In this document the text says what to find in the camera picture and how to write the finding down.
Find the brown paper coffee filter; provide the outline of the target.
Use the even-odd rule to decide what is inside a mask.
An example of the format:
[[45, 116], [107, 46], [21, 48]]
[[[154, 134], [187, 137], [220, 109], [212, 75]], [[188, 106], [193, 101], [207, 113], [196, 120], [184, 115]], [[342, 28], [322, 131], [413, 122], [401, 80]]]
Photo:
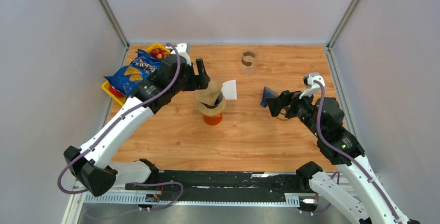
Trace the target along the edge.
[[209, 106], [213, 106], [221, 92], [223, 84], [219, 81], [211, 80], [206, 89], [195, 91], [196, 100]]

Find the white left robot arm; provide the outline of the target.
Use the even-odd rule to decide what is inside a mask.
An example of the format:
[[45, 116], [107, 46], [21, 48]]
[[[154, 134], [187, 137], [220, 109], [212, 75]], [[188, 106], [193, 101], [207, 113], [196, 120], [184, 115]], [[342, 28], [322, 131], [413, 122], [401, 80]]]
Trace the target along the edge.
[[158, 70], [137, 85], [121, 110], [94, 137], [79, 148], [69, 146], [65, 150], [68, 170], [95, 197], [113, 186], [131, 183], [154, 189], [159, 176], [151, 162], [112, 163], [113, 156], [138, 127], [179, 92], [206, 89], [209, 82], [203, 59], [191, 63], [185, 57], [169, 55]]

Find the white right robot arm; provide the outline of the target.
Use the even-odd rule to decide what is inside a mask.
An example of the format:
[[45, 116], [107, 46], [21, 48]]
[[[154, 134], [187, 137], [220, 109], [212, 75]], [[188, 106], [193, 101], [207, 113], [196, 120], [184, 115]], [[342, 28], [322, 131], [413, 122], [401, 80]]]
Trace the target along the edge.
[[351, 196], [336, 185], [314, 162], [297, 169], [297, 187], [314, 191], [326, 198], [351, 223], [417, 223], [390, 199], [373, 172], [368, 157], [357, 138], [342, 125], [344, 112], [334, 97], [300, 97], [301, 92], [276, 94], [266, 88], [261, 105], [273, 117], [286, 110], [285, 117], [298, 118], [317, 137], [320, 152], [335, 165], [354, 189]]

